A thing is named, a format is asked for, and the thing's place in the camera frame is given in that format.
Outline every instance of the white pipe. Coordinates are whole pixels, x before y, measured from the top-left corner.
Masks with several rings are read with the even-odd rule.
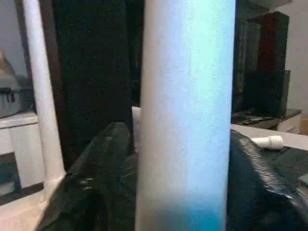
[[[35,102],[38,112],[46,195],[65,175],[38,0],[23,0]]]
[[[251,141],[260,148],[268,148],[272,150],[280,150],[283,148],[283,139],[281,136],[252,138]]]
[[[137,231],[224,229],[235,0],[146,0]]]

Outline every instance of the dark furniture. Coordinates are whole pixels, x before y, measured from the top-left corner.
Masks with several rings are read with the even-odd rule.
[[[289,16],[281,12],[250,20],[261,27],[257,63],[259,71],[284,70],[289,20]]]
[[[124,0],[40,1],[66,169],[111,122],[132,129]]]

